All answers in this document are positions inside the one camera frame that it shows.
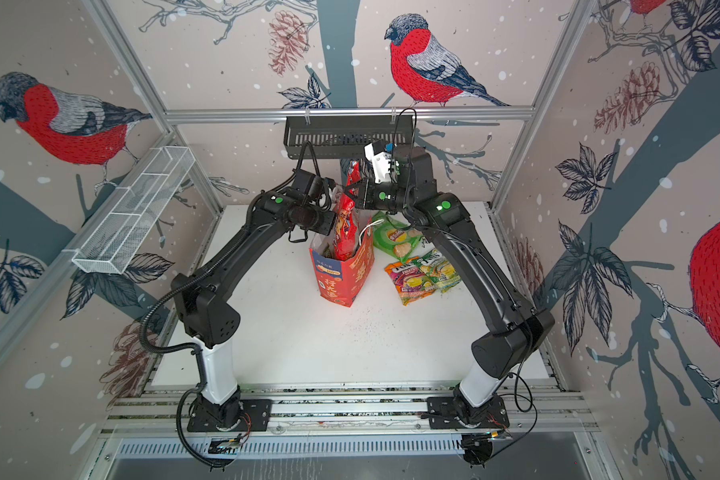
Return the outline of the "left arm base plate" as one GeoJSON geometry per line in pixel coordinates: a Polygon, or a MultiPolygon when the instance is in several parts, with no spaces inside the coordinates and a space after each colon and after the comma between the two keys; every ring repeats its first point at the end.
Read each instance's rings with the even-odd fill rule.
{"type": "Polygon", "coordinates": [[[216,405],[200,396],[191,404],[187,430],[193,433],[264,432],[272,405],[269,399],[234,398],[216,405]]]}

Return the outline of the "green yellow candy packet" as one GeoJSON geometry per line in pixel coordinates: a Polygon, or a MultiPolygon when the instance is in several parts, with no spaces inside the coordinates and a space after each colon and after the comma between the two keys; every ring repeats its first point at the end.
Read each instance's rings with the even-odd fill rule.
{"type": "Polygon", "coordinates": [[[461,282],[453,265],[437,249],[432,249],[414,260],[414,264],[443,292],[461,282]]]}

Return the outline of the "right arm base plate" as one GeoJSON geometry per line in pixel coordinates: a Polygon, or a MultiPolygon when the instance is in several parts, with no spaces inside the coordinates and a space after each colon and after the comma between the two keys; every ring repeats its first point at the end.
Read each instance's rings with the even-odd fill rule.
{"type": "Polygon", "coordinates": [[[456,397],[429,397],[422,420],[429,422],[433,430],[449,429],[499,429],[509,428],[504,401],[494,396],[486,403],[473,407],[467,400],[456,397]]]}

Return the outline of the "red paper gift bag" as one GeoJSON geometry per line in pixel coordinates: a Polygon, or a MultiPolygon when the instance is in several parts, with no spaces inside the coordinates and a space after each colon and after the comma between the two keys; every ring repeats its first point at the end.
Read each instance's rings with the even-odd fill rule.
{"type": "Polygon", "coordinates": [[[372,217],[360,217],[358,248],[348,260],[337,260],[328,251],[332,241],[316,234],[310,242],[310,257],[320,295],[337,305],[351,307],[366,283],[375,261],[372,217]]]}

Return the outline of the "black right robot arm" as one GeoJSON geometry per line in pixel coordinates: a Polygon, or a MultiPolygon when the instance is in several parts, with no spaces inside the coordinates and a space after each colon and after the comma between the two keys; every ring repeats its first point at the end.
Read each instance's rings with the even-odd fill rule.
{"type": "Polygon", "coordinates": [[[373,176],[351,186],[358,207],[402,214],[455,268],[488,332],[471,345],[473,366],[454,393],[455,416],[482,422],[500,385],[542,344],[554,319],[509,280],[453,193],[439,191],[425,149],[376,141],[365,146],[373,176]]]}

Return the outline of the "red snack bag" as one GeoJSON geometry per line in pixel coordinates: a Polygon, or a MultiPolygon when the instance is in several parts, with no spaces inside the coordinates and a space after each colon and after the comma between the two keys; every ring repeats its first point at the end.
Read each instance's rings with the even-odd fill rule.
{"type": "Polygon", "coordinates": [[[358,161],[350,163],[346,185],[339,201],[338,218],[334,238],[334,257],[346,261],[353,257],[357,246],[358,227],[355,215],[355,202],[348,193],[353,194],[350,186],[362,179],[358,161]]]}

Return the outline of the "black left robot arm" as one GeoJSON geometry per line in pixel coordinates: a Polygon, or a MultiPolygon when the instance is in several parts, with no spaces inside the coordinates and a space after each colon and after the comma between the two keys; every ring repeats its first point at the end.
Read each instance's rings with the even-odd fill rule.
{"type": "Polygon", "coordinates": [[[240,386],[233,371],[232,337],[241,314],[228,304],[248,270],[283,235],[295,228],[328,234],[336,182],[297,169],[284,184],[257,195],[241,229],[192,275],[172,284],[177,313],[191,338],[199,373],[193,407],[211,428],[230,430],[243,417],[240,386]]]}

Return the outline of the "green chips bag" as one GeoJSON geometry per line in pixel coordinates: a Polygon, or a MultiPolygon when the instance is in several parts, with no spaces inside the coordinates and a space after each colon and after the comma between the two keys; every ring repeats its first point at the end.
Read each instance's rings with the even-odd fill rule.
{"type": "Polygon", "coordinates": [[[391,218],[386,212],[377,212],[372,222],[374,246],[400,262],[408,261],[423,238],[419,230],[391,218]]]}

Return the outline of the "orange candy snack packet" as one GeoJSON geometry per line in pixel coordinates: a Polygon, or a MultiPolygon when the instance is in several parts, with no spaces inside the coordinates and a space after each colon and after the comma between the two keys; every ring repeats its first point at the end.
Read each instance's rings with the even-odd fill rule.
{"type": "Polygon", "coordinates": [[[419,299],[426,298],[437,290],[431,278],[413,262],[391,263],[387,265],[384,270],[393,282],[401,303],[404,306],[419,299]]]}

